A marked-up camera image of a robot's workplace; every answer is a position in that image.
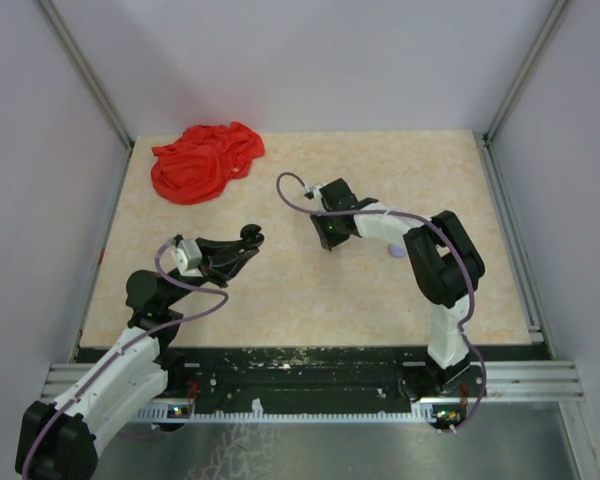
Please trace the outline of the black earbud case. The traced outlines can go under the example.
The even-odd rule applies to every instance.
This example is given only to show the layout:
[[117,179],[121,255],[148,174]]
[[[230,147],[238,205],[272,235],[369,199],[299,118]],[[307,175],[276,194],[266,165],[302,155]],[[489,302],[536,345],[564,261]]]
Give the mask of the black earbud case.
[[244,250],[259,248],[265,240],[262,228],[257,224],[247,224],[240,231],[241,245]]

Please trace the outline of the purple earbud case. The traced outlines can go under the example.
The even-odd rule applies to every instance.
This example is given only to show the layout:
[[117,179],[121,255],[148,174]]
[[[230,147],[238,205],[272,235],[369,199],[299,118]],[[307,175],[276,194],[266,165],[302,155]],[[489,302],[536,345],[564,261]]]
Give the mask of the purple earbud case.
[[390,256],[392,256],[393,258],[404,258],[407,256],[407,251],[401,247],[398,247],[396,245],[389,245],[388,246],[388,253]]

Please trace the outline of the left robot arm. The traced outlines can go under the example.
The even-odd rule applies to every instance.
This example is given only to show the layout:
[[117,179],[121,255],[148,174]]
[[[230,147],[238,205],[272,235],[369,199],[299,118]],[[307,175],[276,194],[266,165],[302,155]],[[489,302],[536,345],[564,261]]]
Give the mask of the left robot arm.
[[258,254],[265,237],[248,224],[233,241],[177,235],[156,252],[152,270],[126,282],[132,315],[114,345],[73,385],[51,402],[25,411],[15,470],[24,479],[89,479],[99,458],[131,418],[162,393],[181,394],[188,384],[183,357],[170,349],[188,317],[172,305],[191,293],[220,296],[212,314],[228,301],[230,280]]

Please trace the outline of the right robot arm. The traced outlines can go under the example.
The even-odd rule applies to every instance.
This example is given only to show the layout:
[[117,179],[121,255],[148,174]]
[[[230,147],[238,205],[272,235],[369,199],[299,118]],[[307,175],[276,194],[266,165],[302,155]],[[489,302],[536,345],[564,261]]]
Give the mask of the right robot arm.
[[431,218],[393,210],[374,198],[358,199],[342,179],[305,189],[318,212],[310,219],[326,250],[350,237],[377,239],[406,253],[420,292],[432,305],[426,380],[441,396],[462,383],[469,367],[464,326],[474,314],[484,261],[458,216]]

